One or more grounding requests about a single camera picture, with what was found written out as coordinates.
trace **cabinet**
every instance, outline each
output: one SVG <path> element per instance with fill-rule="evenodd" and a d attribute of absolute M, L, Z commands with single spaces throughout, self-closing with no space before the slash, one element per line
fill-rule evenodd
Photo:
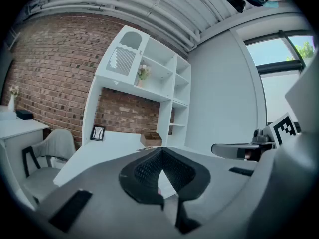
<path fill-rule="evenodd" d="M 140 64 L 151 74 L 137 86 Z M 149 35 L 124 26 L 104 54 L 88 95 L 82 129 L 82 145 L 89 142 L 101 88 L 110 88 L 160 102 L 157 133 L 163 146 L 183 146 L 188 122 L 191 65 Z M 174 123 L 170 123 L 175 109 Z M 169 127 L 173 134 L 168 135 Z"/>

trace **small vase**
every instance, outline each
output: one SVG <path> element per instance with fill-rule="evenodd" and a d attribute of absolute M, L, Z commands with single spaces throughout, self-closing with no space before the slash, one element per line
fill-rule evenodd
<path fill-rule="evenodd" d="M 11 95 L 11 98 L 10 98 L 10 101 L 9 101 L 9 104 L 8 104 L 8 108 L 9 108 L 10 111 L 14 111 L 14 99 L 15 99 L 15 96 Z"/>
<path fill-rule="evenodd" d="M 138 83 L 137 86 L 141 87 L 142 86 L 143 81 L 141 79 L 138 79 Z"/>

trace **black armrest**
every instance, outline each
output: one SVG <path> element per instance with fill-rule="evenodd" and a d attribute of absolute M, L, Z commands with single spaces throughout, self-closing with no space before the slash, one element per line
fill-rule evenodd
<path fill-rule="evenodd" d="M 37 169 L 41 168 L 41 166 L 39 165 L 39 162 L 36 160 L 36 157 L 34 155 L 32 147 L 29 146 L 29 147 L 23 149 L 22 150 L 22 161 L 23 161 L 23 167 L 24 167 L 25 175 L 26 175 L 27 178 L 30 176 L 29 169 L 28 169 L 28 162 L 26 160 L 26 155 L 28 153 L 30 153 L 31 158 L 32 158 L 33 162 L 35 163 L 36 168 Z"/>

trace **chair backrest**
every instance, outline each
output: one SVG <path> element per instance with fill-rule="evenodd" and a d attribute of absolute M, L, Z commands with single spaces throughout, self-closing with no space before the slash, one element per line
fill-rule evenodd
<path fill-rule="evenodd" d="M 75 153 L 72 134 L 66 129 L 52 131 L 44 141 L 31 147 L 36 158 L 52 156 L 69 160 Z"/>

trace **cardboard box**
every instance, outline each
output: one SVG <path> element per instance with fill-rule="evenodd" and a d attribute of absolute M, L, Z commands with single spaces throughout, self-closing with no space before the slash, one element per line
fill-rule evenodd
<path fill-rule="evenodd" d="M 162 139 L 158 133 L 143 133 L 141 134 L 140 142 L 145 147 L 161 146 Z"/>

